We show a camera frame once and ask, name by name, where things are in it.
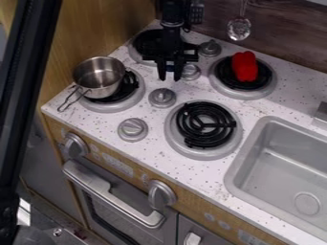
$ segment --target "silver pot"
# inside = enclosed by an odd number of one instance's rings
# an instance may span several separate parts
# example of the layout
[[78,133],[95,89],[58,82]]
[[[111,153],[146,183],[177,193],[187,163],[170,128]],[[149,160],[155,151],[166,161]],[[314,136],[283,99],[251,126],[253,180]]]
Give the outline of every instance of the silver pot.
[[[76,89],[57,110],[65,111],[82,97],[91,99],[110,97],[120,87],[125,72],[125,67],[119,60],[108,56],[97,56],[81,62],[73,72]],[[73,94],[78,94],[77,99],[68,103]]]

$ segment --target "countertop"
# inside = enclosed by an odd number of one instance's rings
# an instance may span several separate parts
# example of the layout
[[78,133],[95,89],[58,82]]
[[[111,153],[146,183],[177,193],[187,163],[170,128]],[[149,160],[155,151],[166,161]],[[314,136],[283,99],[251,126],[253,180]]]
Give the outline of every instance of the countertop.
[[[200,44],[209,41],[209,36],[186,33],[185,39]],[[143,167],[162,175],[208,202],[233,213],[252,225],[288,243],[322,245],[326,242],[305,233],[283,220],[263,212],[237,197],[232,196],[224,185],[224,175],[239,148],[228,157],[216,161],[201,162],[188,159],[172,149],[164,138],[164,120],[171,108],[158,109],[148,102],[148,95],[157,88],[170,88],[177,93],[177,103],[189,100],[213,100],[235,112],[244,129],[243,142],[247,139],[257,121],[265,116],[276,116],[291,123],[312,129],[327,136],[327,131],[312,126],[313,115],[319,104],[327,100],[327,75],[293,64],[291,62],[255,52],[258,58],[270,64],[277,73],[278,84],[272,94],[261,100],[233,100],[216,92],[206,77],[212,63],[224,56],[247,49],[216,40],[223,52],[214,58],[201,56],[198,63],[202,70],[200,78],[194,81],[178,81],[168,74],[166,81],[160,81],[154,67],[136,63],[128,54],[127,44],[119,47],[110,56],[121,60],[126,67],[138,71],[144,78],[146,93],[134,107],[115,114],[100,114],[86,110],[79,103],[64,113],[57,107],[72,91],[72,86],[58,94],[42,107],[43,113],[106,145],[120,154],[134,160]],[[128,118],[140,118],[149,125],[148,136],[136,143],[127,143],[117,134],[118,125]]]

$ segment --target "red object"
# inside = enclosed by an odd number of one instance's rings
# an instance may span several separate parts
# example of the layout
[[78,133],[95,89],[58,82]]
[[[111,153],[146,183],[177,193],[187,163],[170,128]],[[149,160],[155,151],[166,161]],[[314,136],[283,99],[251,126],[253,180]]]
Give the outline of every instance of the red object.
[[232,70],[239,81],[256,81],[258,77],[258,65],[256,63],[254,53],[250,51],[246,51],[244,53],[236,53],[232,57],[231,65]]

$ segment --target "play kitchen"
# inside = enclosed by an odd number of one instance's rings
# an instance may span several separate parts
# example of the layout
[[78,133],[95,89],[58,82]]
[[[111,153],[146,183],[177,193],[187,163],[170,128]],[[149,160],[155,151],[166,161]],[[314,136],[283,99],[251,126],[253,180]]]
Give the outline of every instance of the play kitchen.
[[326,244],[327,76],[180,36],[176,16],[42,107],[89,228],[115,245]]

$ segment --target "silver sink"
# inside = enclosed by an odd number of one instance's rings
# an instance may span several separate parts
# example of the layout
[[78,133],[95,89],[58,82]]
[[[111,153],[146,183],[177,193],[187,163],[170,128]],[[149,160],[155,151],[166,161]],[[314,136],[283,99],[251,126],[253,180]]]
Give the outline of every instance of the silver sink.
[[261,119],[225,175],[234,196],[327,241],[327,137]]

